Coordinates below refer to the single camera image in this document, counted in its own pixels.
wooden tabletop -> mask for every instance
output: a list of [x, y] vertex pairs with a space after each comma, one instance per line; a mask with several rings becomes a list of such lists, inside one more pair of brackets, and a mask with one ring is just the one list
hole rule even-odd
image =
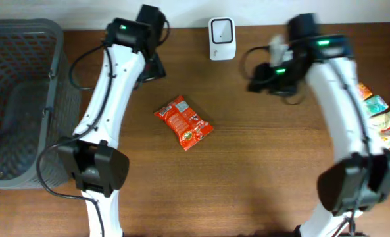
[[[360, 81], [390, 104], [390, 24], [322, 26], [349, 36]], [[284, 26], [237, 27], [237, 54], [211, 61], [206, 28], [173, 29], [158, 49], [167, 77], [144, 84], [130, 99], [119, 150], [130, 158], [120, 191], [120, 222], [134, 236], [237, 236], [292, 231], [318, 203], [316, 180], [333, 164], [331, 139], [311, 92], [298, 106], [246, 91], [239, 73], [246, 50], [266, 45]], [[65, 32], [70, 62], [99, 44], [102, 31]], [[253, 53], [250, 71], [267, 61]], [[94, 85], [102, 52], [79, 63]], [[215, 130], [184, 151], [153, 112], [184, 95]], [[90, 94], [84, 92], [82, 111]], [[79, 195], [70, 182], [59, 192]], [[358, 230], [390, 236], [390, 198], [357, 220]], [[88, 236], [85, 204], [43, 190], [0, 190], [0, 236]]]

red package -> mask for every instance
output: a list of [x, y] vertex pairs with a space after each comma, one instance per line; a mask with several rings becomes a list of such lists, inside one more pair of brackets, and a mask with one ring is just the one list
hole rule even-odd
[[180, 145], [187, 151], [214, 130], [209, 122], [203, 121], [179, 95], [166, 107], [155, 112], [179, 137]]

green light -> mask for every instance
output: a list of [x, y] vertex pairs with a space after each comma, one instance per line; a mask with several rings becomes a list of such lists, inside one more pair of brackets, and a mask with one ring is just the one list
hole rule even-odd
[[329, 40], [318, 41], [319, 46], [326, 46], [326, 45], [329, 45], [330, 43], [331, 42]]
[[284, 74], [285, 73], [285, 69], [278, 69], [277, 71], [276, 71], [276, 74]]

plastic bin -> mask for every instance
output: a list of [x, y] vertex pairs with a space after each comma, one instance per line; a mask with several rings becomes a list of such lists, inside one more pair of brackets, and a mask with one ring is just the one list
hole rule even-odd
[[[0, 188], [40, 188], [37, 154], [72, 134], [80, 92], [67, 72], [56, 23], [0, 20]], [[41, 170], [50, 187], [69, 178], [56, 152], [47, 154]]]

white wall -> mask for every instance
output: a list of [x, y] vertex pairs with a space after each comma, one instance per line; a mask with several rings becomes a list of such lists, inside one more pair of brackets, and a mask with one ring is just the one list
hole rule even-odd
[[298, 13], [322, 23], [390, 22], [390, 0], [0, 0], [0, 18], [49, 18], [65, 29], [104, 29], [135, 19], [142, 3], [158, 6], [172, 27], [205, 27], [214, 16], [236, 25], [285, 24]]

